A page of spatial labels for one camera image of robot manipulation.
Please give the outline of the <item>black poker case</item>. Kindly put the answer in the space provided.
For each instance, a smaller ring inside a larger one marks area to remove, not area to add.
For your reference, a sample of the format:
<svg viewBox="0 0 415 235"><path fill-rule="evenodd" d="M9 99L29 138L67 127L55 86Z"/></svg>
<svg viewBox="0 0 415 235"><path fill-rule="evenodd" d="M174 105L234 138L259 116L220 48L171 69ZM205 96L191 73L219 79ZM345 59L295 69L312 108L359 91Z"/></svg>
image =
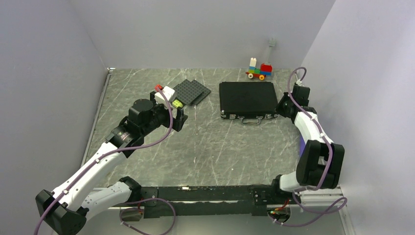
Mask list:
<svg viewBox="0 0 415 235"><path fill-rule="evenodd" d="M221 82L218 91L222 119L259 125L264 119L278 117L278 99L272 82Z"/></svg>

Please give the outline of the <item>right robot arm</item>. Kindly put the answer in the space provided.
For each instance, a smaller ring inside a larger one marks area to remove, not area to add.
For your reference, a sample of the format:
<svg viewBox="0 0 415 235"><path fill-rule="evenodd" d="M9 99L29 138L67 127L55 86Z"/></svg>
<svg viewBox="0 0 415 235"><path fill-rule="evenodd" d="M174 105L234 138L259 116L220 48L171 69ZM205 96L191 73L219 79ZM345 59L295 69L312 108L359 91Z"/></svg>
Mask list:
<svg viewBox="0 0 415 235"><path fill-rule="evenodd" d="M292 121L303 141L296 170L276 177L277 186L270 190L270 198L278 204L296 190L334 189L340 179L345 149L323 130L317 112L308 105L309 94L308 87L294 85L277 105L277 113Z"/></svg>

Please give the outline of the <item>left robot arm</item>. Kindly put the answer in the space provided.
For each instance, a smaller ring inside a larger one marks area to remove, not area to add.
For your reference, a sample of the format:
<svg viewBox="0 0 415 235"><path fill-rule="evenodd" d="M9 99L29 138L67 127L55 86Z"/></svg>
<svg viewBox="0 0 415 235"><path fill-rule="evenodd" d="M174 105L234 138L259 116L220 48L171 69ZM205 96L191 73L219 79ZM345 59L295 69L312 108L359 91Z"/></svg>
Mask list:
<svg viewBox="0 0 415 235"><path fill-rule="evenodd" d="M131 177L123 177L114 185L92 193L95 185L137 149L150 145L144 138L164 126L168 133L181 131L188 116L182 108L175 117L172 110L154 100L138 99L105 138L100 148L74 175L53 191L42 190L35 197L41 220L59 235L75 235L86 222L117 204L137 204L142 186Z"/></svg>

